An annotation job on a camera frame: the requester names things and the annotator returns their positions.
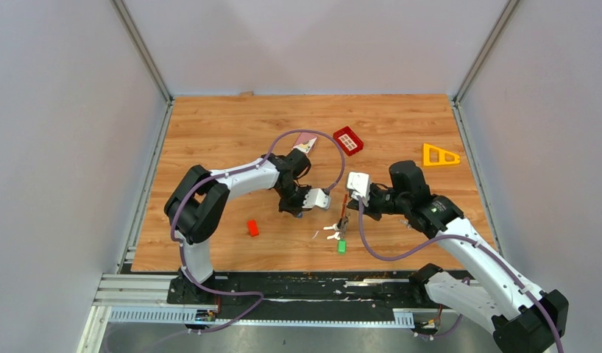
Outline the playing card box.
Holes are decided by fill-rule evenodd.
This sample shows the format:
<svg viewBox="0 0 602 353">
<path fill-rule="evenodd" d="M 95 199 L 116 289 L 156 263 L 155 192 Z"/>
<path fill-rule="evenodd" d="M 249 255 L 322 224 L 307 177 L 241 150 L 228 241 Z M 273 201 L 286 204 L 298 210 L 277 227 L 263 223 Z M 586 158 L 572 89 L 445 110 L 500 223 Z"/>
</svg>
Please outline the playing card box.
<svg viewBox="0 0 602 353">
<path fill-rule="evenodd" d="M 299 133 L 295 140 L 292 148 L 301 151 L 302 153 L 309 155 L 314 149 L 319 136 L 310 132 Z"/>
</svg>

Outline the red window brick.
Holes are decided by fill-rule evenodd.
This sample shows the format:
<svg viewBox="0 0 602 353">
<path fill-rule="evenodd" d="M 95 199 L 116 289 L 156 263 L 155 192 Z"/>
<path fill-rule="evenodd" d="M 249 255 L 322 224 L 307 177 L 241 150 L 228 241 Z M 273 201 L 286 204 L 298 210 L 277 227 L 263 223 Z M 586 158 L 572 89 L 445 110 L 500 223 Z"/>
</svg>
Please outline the red window brick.
<svg viewBox="0 0 602 353">
<path fill-rule="evenodd" d="M 364 148 L 362 139 L 349 126 L 344 126 L 336 130 L 332 136 L 343 152 L 349 157 L 359 153 Z"/>
</svg>

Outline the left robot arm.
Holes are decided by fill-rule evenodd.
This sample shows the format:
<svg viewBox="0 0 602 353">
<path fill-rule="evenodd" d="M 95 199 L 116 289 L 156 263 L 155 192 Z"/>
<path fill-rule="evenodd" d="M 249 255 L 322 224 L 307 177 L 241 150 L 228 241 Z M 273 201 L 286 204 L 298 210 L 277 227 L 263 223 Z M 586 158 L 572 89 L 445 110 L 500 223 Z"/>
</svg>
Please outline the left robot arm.
<svg viewBox="0 0 602 353">
<path fill-rule="evenodd" d="M 216 231 L 227 203 L 257 190 L 275 190 L 278 211 L 300 217 L 310 185 L 298 179 L 311 169 L 311 161 L 294 149 L 286 156 L 268 154 L 252 163 L 226 171 L 191 167 L 164 206 L 171 225 L 171 239 L 180 244 L 180 270 L 189 281 L 186 294 L 197 304 L 214 295 L 209 239 Z"/>
</svg>

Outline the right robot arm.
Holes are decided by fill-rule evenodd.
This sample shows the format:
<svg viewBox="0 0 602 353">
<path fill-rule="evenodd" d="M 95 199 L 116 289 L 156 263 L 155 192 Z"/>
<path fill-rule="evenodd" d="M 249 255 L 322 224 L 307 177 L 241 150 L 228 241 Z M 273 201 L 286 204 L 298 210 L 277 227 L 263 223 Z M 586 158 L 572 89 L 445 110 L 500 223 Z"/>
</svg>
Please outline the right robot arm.
<svg viewBox="0 0 602 353">
<path fill-rule="evenodd" d="M 558 290 L 546 291 L 521 274 L 490 246 L 463 211 L 448 197 L 431 192 L 422 169 L 405 160 L 389 167 L 391 186 L 373 183 L 365 173 L 351 172 L 347 205 L 358 211 L 364 247 L 382 261 L 397 261 L 438 244 L 474 276 L 478 286 L 465 284 L 434 264 L 414 273 L 409 287 L 412 302 L 448 306 L 473 321 L 494 339 L 502 352 L 563 352 L 562 336 L 569 302 Z M 383 215 L 401 215 L 427 241 L 400 256 L 387 257 L 369 246 L 364 217 L 378 221 Z"/>
</svg>

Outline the yellow triangular brick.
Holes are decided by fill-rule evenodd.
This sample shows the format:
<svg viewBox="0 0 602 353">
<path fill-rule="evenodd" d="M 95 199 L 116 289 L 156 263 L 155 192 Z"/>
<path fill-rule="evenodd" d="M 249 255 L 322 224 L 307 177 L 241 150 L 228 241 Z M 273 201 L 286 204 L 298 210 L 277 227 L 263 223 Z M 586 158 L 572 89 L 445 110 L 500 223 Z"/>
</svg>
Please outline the yellow triangular brick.
<svg viewBox="0 0 602 353">
<path fill-rule="evenodd" d="M 422 165 L 425 167 L 459 165 L 461 158 L 458 154 L 439 148 L 429 143 L 422 145 Z"/>
</svg>

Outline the red rectangular block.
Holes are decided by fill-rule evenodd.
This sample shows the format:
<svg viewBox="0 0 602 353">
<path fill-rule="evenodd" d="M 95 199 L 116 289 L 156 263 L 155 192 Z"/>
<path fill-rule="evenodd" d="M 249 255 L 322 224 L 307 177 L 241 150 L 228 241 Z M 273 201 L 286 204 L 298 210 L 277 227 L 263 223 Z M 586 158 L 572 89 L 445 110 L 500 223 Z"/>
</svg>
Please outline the red rectangular block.
<svg viewBox="0 0 602 353">
<path fill-rule="evenodd" d="M 254 219 L 248 220 L 247 229 L 248 229 L 249 235 L 251 237 L 256 237 L 256 236 L 259 236 L 259 234 L 260 234 L 258 224 L 257 224 L 256 220 L 254 220 Z"/>
</svg>

